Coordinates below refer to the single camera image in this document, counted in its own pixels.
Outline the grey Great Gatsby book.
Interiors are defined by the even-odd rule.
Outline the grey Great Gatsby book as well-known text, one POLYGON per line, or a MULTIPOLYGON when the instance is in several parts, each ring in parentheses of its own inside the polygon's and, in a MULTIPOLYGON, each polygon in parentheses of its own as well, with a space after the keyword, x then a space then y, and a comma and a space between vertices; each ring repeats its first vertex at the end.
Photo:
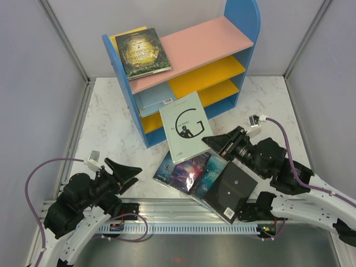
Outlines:
POLYGON ((197 92, 164 106, 160 116, 175 165, 209 150, 202 139, 213 132, 197 92))

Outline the purple Robinson Crusoe book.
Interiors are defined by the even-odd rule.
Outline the purple Robinson Crusoe book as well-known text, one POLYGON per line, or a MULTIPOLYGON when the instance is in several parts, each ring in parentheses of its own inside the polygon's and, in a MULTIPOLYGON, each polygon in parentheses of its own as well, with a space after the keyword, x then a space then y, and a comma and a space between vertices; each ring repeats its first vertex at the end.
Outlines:
POLYGON ((205 152, 187 161, 177 164, 168 181, 168 185, 185 194, 189 194, 193 186, 205 170, 211 153, 205 152))

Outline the black book with barcode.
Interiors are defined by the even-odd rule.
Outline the black book with barcode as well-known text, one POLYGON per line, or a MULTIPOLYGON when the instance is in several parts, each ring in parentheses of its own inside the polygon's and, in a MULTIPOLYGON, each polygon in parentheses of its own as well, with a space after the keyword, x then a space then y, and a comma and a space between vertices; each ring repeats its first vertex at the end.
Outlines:
POLYGON ((228 162, 202 201, 224 221, 232 224, 258 182, 233 162, 228 162))

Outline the light blue Old Man book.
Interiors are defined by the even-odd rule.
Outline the light blue Old Man book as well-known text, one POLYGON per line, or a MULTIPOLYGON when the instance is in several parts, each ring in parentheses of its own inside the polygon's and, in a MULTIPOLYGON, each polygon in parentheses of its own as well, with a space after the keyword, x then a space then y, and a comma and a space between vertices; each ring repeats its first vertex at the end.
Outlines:
POLYGON ((136 93, 133 97, 141 117, 153 115, 159 112, 160 108, 176 101, 176 96, 167 82, 136 93))

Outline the green Alice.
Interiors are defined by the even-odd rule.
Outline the green Alice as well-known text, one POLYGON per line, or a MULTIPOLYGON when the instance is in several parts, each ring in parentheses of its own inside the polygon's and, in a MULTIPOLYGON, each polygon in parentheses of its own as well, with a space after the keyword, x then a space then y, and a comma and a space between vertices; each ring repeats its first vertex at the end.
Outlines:
POLYGON ((116 37, 116 42, 129 81, 171 69, 171 63, 154 28, 116 37))

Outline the yellow book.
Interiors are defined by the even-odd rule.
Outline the yellow book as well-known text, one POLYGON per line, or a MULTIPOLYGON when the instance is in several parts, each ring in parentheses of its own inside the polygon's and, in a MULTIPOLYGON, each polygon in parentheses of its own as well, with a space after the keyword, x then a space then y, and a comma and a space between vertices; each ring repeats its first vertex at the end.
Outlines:
POLYGON ((126 32, 123 32, 123 33, 119 33, 119 34, 115 34, 115 35, 109 36, 109 38, 110 38, 111 43, 113 44, 114 49, 115 49, 116 51, 118 51, 118 46, 117 46, 117 42, 116 42, 116 37, 124 36, 124 35, 130 34, 130 33, 135 33, 135 32, 138 32, 138 31, 145 30, 145 29, 147 29, 147 27, 146 27, 146 26, 143 26, 143 27, 139 27, 139 28, 132 29, 132 30, 130 30, 130 31, 126 31, 126 32))

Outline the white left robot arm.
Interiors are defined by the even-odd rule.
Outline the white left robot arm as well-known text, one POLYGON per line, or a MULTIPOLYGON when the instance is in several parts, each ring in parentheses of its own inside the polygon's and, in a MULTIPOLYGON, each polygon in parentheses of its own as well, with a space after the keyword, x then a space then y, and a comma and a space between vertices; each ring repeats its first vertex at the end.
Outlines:
POLYGON ((137 175, 142 168, 120 165, 105 158, 105 165, 112 170, 109 173, 98 164, 96 155, 82 163, 95 172, 95 178, 86 173, 74 174, 48 208, 43 221, 32 203, 28 203, 42 242, 31 266, 73 266, 102 224, 126 216, 140 217, 136 211, 126 208, 119 197, 138 182, 137 175))

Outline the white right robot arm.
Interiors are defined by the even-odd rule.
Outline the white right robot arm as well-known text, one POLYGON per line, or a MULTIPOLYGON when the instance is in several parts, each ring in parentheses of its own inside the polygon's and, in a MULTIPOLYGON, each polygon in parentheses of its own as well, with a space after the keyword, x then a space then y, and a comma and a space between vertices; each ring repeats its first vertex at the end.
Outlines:
POLYGON ((355 199, 323 181, 310 168, 291 160, 290 148, 268 137, 252 144, 240 126, 203 142, 227 160, 238 160, 281 195, 261 192, 254 205, 255 215, 270 215, 313 224, 337 234, 344 243, 355 246, 355 199))

